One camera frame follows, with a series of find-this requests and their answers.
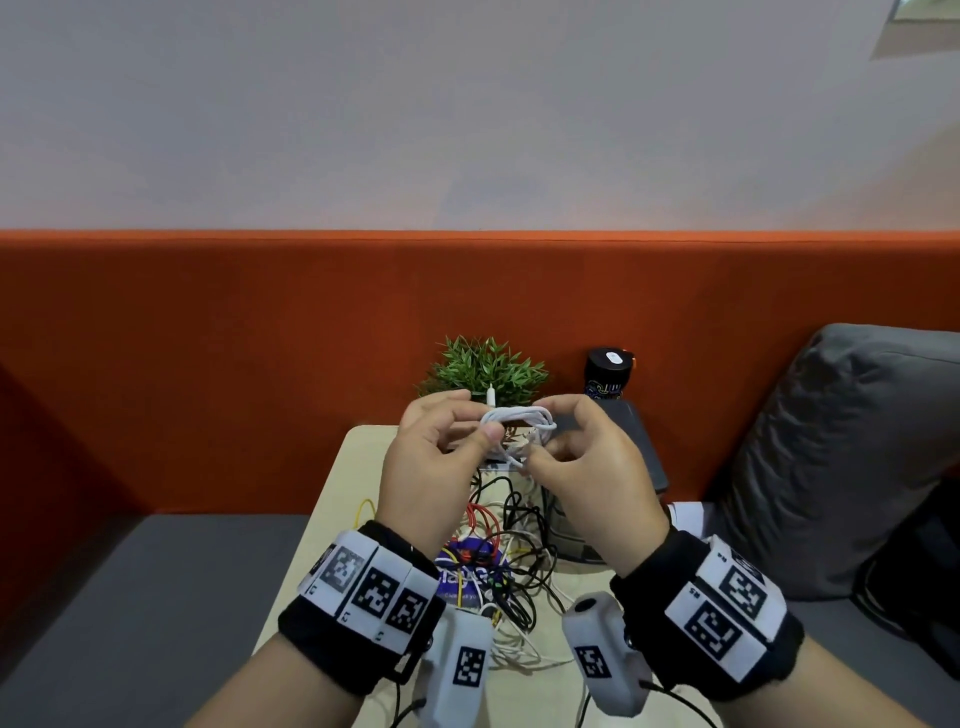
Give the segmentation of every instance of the table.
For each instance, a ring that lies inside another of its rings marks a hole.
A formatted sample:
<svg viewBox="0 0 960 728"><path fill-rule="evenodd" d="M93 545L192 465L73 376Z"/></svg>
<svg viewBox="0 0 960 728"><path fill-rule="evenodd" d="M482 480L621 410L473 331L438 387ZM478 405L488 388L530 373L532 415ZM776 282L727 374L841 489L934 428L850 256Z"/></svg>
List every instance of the table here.
<svg viewBox="0 0 960 728"><path fill-rule="evenodd" d="M276 618L294 598L300 579L310 570L317 557L340 531L353 526L360 502L365 497L376 502L383 457L395 435L396 427L391 425L361 425L347 433L283 578L254 652L276 632ZM612 572L602 567L560 562L554 580L565 592L577 596L586 592L606 591L611 576ZM539 620L531 635L532 639L545 656L568 657L570 650L561 631L560 616L550 609L543 596L537 600L537 609ZM414 678L404 686L401 706L411 701L413 684ZM572 726L576 721L583 689L580 670L572 663L527 674L512 669L491 670L487 679L484 705L476 726ZM707 711L708 715L720 724L720 718L698 692L686 686L677 688L677 692ZM389 726L394 714L395 694L392 683L381 681L364 702L355 723L357 728ZM404 726L412 728L416 724L416 719L410 716ZM650 695L643 713L633 719L604 716L594 706L588 708L585 728L617 725L701 728L706 724L685 706L657 694Z"/></svg>

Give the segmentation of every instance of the potted plant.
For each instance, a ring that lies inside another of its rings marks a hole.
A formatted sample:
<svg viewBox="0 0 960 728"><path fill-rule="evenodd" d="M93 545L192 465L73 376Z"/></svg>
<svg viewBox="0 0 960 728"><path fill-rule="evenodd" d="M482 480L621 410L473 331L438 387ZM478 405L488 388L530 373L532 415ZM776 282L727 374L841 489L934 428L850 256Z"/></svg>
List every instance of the potted plant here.
<svg viewBox="0 0 960 728"><path fill-rule="evenodd" d="M427 379L420 383L420 394L449 389L469 389L475 400L484 401L487 388L496 392L497 406L512 407L530 404L549 373L543 362L532 364L530 357L519 361L507 342L497 344L493 338L446 338L443 361L434 364Z"/></svg>

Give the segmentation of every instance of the wristband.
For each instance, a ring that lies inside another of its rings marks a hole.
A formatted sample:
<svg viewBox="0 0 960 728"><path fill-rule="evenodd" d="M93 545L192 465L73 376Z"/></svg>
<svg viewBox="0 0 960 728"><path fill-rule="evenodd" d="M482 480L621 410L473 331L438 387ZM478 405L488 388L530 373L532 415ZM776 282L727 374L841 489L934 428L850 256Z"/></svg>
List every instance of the wristband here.
<svg viewBox="0 0 960 728"><path fill-rule="evenodd" d="M690 685L728 701L785 680L804 640L776 584L716 536L670 529L611 589L632 646L669 690Z"/></svg>
<svg viewBox="0 0 960 728"><path fill-rule="evenodd" d="M343 531L297 586L280 634L344 690L406 682L436 626L436 567L381 523ZM404 654L402 675L395 668Z"/></svg>

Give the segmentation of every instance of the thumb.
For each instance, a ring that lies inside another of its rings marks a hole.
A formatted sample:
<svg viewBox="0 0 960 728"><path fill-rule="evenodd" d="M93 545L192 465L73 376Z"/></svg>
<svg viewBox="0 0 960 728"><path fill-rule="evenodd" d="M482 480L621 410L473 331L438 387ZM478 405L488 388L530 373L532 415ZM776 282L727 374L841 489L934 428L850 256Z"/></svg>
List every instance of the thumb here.
<svg viewBox="0 0 960 728"><path fill-rule="evenodd" d="M525 470L540 485L547 490L556 491L555 486L562 487L562 473L564 464L554 458L546 448L531 444L527 450Z"/></svg>
<svg viewBox="0 0 960 728"><path fill-rule="evenodd" d="M480 467L491 448L503 439L503 434L501 423L480 425L447 457L457 460L464 470L473 472Z"/></svg>

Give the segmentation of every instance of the gray pillow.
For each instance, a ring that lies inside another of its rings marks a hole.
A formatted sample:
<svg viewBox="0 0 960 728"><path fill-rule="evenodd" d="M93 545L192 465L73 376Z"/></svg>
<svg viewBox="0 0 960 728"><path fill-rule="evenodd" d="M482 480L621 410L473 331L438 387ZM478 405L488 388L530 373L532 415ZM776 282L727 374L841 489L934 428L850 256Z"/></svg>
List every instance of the gray pillow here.
<svg viewBox="0 0 960 728"><path fill-rule="evenodd" d="M960 460L960 334L832 324L766 402L711 529L790 598L857 568Z"/></svg>

